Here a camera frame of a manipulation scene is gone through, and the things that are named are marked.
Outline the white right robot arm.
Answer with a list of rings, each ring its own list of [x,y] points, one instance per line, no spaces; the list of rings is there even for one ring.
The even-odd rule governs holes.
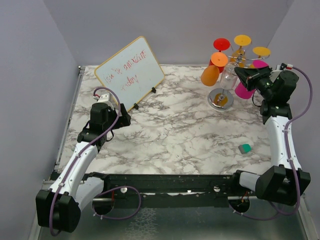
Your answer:
[[[236,196],[251,190],[261,200],[293,206],[311,182],[310,174],[299,163],[292,137],[296,118],[289,100],[299,80],[293,70],[286,64],[279,70],[268,66],[234,69],[245,88],[257,90],[263,98],[260,114],[271,150],[271,167],[262,175],[241,170],[233,174],[229,189]]]

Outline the orange plastic wine glass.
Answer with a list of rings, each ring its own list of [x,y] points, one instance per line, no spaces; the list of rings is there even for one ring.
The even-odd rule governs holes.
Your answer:
[[[220,73],[228,63],[228,57],[222,52],[215,52],[210,57],[208,67],[203,71],[200,80],[207,86],[212,87],[216,84]]]

